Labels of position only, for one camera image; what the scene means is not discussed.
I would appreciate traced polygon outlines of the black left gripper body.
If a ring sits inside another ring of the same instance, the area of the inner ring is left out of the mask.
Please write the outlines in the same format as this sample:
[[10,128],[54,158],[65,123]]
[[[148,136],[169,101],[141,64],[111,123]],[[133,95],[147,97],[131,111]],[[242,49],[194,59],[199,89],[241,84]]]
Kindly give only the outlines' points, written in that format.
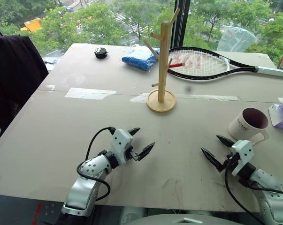
[[124,158],[126,161],[134,159],[139,161],[139,155],[133,151],[133,147],[130,145],[124,152]]

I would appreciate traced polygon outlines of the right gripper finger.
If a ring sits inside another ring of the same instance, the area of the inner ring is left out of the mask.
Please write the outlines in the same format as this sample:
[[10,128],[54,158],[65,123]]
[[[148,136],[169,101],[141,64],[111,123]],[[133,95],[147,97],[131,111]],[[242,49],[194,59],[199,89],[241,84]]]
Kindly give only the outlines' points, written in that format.
[[222,172],[224,170],[223,164],[221,164],[210,151],[208,151],[204,147],[200,147],[200,149],[202,150],[206,159],[216,167],[218,172]]
[[222,135],[217,135],[216,137],[219,139],[219,141],[220,141],[223,145],[225,145],[225,146],[228,147],[228,148],[231,148],[231,147],[235,144],[234,141],[232,141],[232,140],[230,140],[229,138],[224,137],[224,136],[222,136]]

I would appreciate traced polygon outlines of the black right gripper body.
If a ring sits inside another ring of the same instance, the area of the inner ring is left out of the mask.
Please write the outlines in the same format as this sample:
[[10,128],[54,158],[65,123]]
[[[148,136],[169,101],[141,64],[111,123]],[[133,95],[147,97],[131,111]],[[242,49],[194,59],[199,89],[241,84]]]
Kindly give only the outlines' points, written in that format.
[[240,155],[239,153],[228,153],[226,155],[226,159],[224,161],[224,169],[228,168],[228,169],[235,169],[238,165],[238,161],[240,159]]

